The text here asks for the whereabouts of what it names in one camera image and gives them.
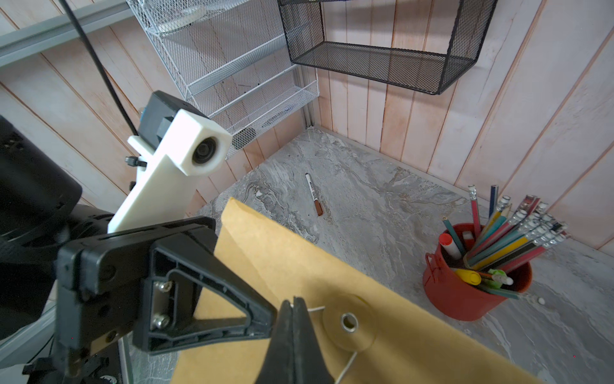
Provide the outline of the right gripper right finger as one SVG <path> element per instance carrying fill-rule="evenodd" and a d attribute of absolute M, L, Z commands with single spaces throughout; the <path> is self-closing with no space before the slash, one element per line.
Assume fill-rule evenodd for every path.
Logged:
<path fill-rule="evenodd" d="M 334 383 L 303 298 L 293 303 L 293 383 Z"/>

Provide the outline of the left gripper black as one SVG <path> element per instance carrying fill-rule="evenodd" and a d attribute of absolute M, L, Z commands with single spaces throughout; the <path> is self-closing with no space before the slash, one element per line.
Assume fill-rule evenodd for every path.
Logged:
<path fill-rule="evenodd" d="M 268 339 L 277 309 L 192 235 L 195 217 L 72 240 L 58 252 L 59 344 L 80 353 L 139 318 L 134 345 L 160 355 Z"/>

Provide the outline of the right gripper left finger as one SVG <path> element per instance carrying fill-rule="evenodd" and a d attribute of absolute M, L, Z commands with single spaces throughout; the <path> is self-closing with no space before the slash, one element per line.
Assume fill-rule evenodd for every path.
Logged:
<path fill-rule="evenodd" d="M 288 300 L 281 304 L 270 345 L 255 383 L 294 382 L 293 308 Z"/>

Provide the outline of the brown file bag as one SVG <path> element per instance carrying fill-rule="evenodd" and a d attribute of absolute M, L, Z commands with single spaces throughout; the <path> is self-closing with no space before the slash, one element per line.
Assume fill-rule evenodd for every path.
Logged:
<path fill-rule="evenodd" d="M 535 378 L 236 199 L 214 254 L 274 308 L 304 299 L 330 382 L 533 383 Z"/>

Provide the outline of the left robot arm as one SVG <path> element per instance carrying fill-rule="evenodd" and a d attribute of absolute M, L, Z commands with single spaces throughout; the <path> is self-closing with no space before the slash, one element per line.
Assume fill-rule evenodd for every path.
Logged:
<path fill-rule="evenodd" d="M 1 335 L 33 323 L 58 288 L 51 350 L 25 365 L 29 382 L 108 383 L 108 349 L 126 334 L 152 355 L 271 336 L 277 311 L 215 257 L 214 220 L 184 218 L 232 141 L 153 93 L 130 138 L 136 184 L 110 214 L 82 206 L 81 186 L 1 122 Z"/>

